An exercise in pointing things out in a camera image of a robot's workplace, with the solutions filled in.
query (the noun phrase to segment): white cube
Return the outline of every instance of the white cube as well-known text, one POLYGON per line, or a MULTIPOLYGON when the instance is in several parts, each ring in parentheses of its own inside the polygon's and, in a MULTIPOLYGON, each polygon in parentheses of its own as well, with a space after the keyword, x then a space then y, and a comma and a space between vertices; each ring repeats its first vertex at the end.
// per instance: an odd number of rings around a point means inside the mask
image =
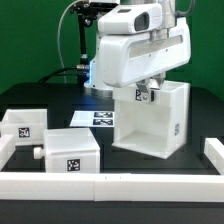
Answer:
POLYGON ((43 144, 43 131, 47 129, 47 110, 8 109, 0 123, 2 135, 14 135, 16 145, 43 144))
POLYGON ((100 148, 89 128, 44 131, 46 172, 99 173, 100 148))
POLYGON ((189 84, 165 81, 141 102, 136 85, 114 89, 113 146, 166 159, 186 143, 189 84))

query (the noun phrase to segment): black table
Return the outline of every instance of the black table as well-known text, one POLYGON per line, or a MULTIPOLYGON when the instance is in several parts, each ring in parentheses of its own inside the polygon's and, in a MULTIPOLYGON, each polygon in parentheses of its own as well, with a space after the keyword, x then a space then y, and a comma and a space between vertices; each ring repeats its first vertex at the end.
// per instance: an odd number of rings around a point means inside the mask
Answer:
MULTIPOLYGON (((0 95, 0 119, 7 109, 48 110, 48 128, 68 128, 75 110, 113 110, 113 100, 89 96, 73 84, 23 83, 0 95)), ((192 88, 188 141, 167 160, 114 148, 112 128, 91 128, 101 148, 102 173, 217 175, 204 156, 204 140, 224 138, 224 102, 192 88)), ((31 146, 17 147, 3 171, 44 172, 31 146)), ((1 223, 221 223, 222 203, 0 201, 1 223)))

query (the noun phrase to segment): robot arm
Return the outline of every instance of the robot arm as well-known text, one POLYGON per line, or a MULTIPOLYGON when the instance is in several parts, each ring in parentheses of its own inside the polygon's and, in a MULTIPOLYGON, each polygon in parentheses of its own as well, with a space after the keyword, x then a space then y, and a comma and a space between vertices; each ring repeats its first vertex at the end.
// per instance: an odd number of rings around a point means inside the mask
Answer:
POLYGON ((188 25, 186 18, 177 18, 175 0, 118 5, 99 19, 98 28, 102 80, 118 88, 136 83, 147 102, 152 78, 159 88, 165 72, 191 56, 188 25))

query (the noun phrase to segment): green backdrop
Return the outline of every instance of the green backdrop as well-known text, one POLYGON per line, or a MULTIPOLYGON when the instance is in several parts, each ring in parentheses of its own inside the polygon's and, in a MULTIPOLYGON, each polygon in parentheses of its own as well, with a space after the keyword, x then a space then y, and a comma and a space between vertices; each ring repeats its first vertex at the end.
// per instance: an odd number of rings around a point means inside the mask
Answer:
MULTIPOLYGON (((60 68, 57 27, 71 0, 1 0, 0 9, 0 93, 20 82, 37 82, 60 68)), ((179 10, 189 0, 177 0, 179 10)), ((192 58, 189 64, 170 71, 169 80, 187 81, 204 87, 224 99, 224 1, 197 0, 188 17, 192 58)), ((90 58, 95 54, 94 27, 87 30, 90 58)), ((65 17, 61 47, 65 66, 79 62, 77 18, 65 17)))

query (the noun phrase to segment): white cylinder knob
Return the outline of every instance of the white cylinder knob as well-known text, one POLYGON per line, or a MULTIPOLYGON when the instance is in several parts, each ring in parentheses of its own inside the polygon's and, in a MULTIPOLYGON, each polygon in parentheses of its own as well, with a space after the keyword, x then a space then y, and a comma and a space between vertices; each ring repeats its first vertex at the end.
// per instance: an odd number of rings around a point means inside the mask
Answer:
POLYGON ((44 156, 44 150, 41 147, 36 147, 33 150, 34 159, 41 159, 44 156))

